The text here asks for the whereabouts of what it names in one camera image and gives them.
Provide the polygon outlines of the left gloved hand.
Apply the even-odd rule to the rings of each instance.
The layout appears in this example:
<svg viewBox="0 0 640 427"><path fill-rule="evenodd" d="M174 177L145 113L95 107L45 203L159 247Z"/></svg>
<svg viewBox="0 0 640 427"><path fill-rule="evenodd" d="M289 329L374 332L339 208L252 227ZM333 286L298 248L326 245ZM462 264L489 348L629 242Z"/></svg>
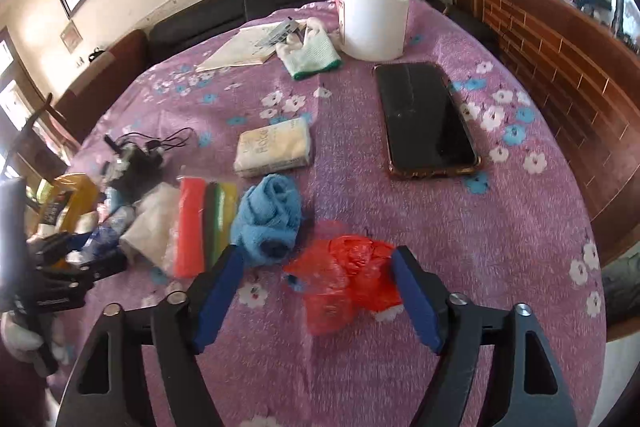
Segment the left gloved hand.
<svg viewBox="0 0 640 427"><path fill-rule="evenodd" d="M30 363L42 376L55 373L60 365L70 363L64 325L56 314L39 315L41 333L26 324L25 317L14 311L1 315L1 339L12 357Z"/></svg>

